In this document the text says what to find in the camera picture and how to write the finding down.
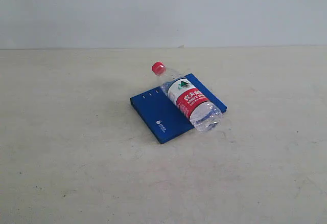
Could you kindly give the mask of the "blue ring binder notebook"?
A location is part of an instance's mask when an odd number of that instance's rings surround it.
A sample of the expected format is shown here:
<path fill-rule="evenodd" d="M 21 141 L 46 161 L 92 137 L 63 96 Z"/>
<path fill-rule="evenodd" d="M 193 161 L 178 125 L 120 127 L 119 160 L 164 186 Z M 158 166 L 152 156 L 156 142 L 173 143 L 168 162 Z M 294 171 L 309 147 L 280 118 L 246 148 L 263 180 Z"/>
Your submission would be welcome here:
<path fill-rule="evenodd" d="M 131 97 L 130 103 L 160 144 L 194 129 L 158 86 Z"/>

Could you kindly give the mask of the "clear plastic water bottle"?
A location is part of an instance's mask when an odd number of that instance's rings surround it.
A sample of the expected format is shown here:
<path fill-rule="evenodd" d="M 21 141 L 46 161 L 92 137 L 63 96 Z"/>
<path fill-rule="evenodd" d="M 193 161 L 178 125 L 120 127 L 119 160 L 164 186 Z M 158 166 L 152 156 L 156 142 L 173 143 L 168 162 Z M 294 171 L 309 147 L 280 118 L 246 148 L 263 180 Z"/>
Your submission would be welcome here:
<path fill-rule="evenodd" d="M 163 93 L 196 130 L 209 131 L 220 123 L 220 109 L 188 78 L 162 62 L 154 63 L 152 71 L 158 77 Z"/>

